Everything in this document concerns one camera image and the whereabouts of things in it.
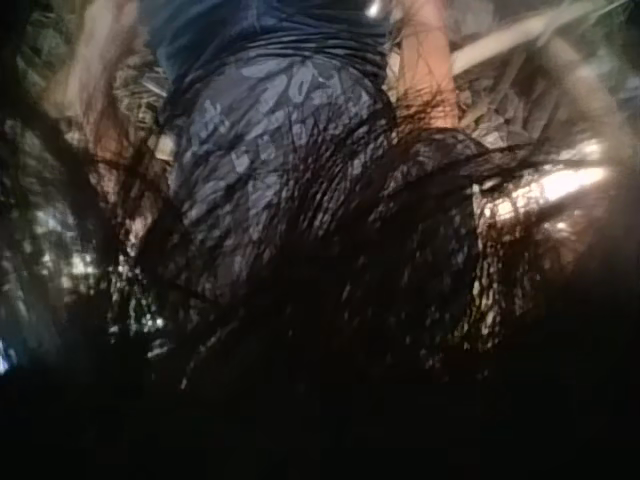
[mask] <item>dark hair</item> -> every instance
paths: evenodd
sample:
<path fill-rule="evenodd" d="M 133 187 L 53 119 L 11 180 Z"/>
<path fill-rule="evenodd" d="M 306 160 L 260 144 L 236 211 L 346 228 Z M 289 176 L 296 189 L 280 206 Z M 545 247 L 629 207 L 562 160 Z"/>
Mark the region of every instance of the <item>dark hair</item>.
<path fill-rule="evenodd" d="M 265 471 L 280 472 L 300 445 L 561 446 L 635 427 L 634 169 L 607 165 L 587 193 L 514 206 L 497 222 L 478 213 L 487 199 L 561 165 L 550 164 L 552 145 L 468 155 L 464 135 L 416 128 L 415 109 L 385 121 L 382 108 L 367 135 L 358 126 L 327 145 L 317 131 L 296 152 L 263 233 L 243 245 L 246 276 L 220 289 L 212 272 L 231 254 L 224 232 L 203 245 L 197 225 L 184 227 L 153 188 L 146 139 L 107 206 L 90 180 L 92 155 L 70 146 L 15 79 L 0 89 L 0 281 L 19 277 L 38 320 L 24 366 L 0 378 L 0 431 L 16 445 L 64 432 L 99 463 L 146 463 L 134 458 L 140 446 L 166 449 L 167 439 L 187 453 L 258 445 L 277 453 Z M 395 141 L 353 173 L 380 136 Z M 157 214 L 131 253 L 125 230 L 141 196 Z M 67 212 L 71 247 L 38 229 L 44 205 Z M 567 215 L 584 227 L 558 238 L 546 227 Z M 92 252 L 96 272 L 63 288 L 64 262 L 42 273 L 45 248 L 55 259 Z M 233 455 L 206 456 L 223 474 L 256 473 Z M 288 458 L 294 475 L 311 461 Z"/>

